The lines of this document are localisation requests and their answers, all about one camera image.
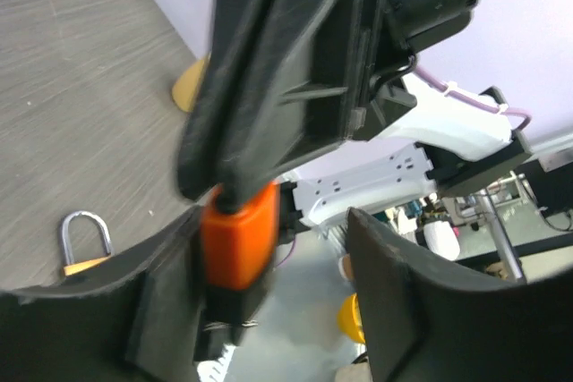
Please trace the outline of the orange black padlock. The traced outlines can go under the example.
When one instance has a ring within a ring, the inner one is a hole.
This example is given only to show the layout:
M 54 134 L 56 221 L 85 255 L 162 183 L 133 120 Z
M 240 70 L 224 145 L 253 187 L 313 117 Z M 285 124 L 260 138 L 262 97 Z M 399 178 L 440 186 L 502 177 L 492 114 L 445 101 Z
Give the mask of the orange black padlock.
M 269 291 L 278 246 L 279 185 L 273 181 L 237 208 L 216 186 L 201 216 L 206 319 L 238 345 Z

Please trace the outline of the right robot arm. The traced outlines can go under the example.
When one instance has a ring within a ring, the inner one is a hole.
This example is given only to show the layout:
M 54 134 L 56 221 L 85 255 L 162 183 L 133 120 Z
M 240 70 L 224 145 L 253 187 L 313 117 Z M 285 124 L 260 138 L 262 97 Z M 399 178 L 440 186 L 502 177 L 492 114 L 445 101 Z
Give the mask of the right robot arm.
M 431 193 L 479 191 L 525 161 L 500 92 L 463 94 L 418 54 L 477 0 L 215 0 L 212 46 L 176 164 L 215 222 L 307 227 Z

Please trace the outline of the black padlock keys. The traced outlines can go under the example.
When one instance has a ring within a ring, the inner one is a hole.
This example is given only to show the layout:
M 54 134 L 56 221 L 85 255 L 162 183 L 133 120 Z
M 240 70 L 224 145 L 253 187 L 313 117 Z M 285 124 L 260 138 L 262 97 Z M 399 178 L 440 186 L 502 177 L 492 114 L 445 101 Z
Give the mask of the black padlock keys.
M 239 325 L 220 321 L 204 323 L 198 334 L 194 360 L 214 361 L 221 358 L 227 346 L 239 345 L 245 331 L 258 325 L 256 320 L 247 320 Z

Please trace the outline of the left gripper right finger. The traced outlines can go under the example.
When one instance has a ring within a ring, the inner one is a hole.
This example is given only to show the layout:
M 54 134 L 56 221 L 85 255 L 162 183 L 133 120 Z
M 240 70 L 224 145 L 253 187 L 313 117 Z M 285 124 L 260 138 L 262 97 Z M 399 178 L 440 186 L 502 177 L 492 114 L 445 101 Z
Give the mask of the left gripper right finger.
M 571 380 L 570 270 L 515 283 L 444 259 L 358 208 L 347 228 L 374 380 Z

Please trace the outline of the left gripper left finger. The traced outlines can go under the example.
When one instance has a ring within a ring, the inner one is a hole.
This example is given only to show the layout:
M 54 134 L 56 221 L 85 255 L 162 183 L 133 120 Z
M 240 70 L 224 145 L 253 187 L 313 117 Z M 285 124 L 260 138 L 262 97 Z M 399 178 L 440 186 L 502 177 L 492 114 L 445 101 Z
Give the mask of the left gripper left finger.
M 198 380 L 200 214 L 60 284 L 2 291 L 1 379 Z

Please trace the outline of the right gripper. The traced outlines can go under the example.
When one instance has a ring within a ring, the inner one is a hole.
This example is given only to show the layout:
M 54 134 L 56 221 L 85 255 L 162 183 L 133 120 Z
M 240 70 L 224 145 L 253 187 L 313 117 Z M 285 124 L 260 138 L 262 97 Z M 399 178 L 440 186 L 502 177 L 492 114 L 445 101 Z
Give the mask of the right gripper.
M 178 152 L 180 193 L 245 203 L 352 138 L 416 54 L 390 0 L 216 0 L 210 59 Z M 232 122 L 229 115 L 233 107 Z

